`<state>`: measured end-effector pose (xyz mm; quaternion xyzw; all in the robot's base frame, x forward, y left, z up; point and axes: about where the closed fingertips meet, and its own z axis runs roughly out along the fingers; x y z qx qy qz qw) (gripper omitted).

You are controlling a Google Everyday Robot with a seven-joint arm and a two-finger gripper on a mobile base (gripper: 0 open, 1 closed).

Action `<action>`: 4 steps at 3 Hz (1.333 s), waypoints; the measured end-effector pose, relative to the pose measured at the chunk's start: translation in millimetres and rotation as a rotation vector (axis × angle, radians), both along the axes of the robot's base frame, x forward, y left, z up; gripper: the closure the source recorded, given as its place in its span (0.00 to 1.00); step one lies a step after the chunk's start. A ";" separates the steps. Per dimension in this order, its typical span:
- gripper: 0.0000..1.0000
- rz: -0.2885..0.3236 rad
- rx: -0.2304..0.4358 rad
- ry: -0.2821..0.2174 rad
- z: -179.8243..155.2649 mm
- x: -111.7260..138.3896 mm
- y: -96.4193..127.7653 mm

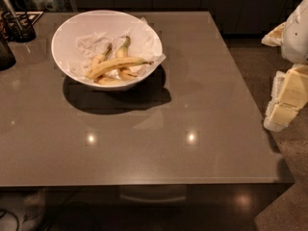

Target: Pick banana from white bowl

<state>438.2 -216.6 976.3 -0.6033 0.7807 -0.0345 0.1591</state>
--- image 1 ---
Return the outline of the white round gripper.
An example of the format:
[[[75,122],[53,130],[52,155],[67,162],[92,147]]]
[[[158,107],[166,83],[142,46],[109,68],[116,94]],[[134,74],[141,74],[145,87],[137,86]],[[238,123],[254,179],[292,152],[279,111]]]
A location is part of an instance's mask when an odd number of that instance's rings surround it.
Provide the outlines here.
[[[277,71],[264,127],[273,132],[287,128],[308,103],[308,65],[294,64],[286,73]]]

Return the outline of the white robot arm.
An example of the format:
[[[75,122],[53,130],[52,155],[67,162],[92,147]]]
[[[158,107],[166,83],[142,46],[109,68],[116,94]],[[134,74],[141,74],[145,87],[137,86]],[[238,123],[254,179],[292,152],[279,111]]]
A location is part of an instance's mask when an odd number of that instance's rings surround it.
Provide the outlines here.
[[[287,72],[276,72],[264,119],[266,129],[280,132],[308,103],[308,0],[302,0],[285,22],[262,38],[262,43],[279,46],[282,58],[293,64]]]

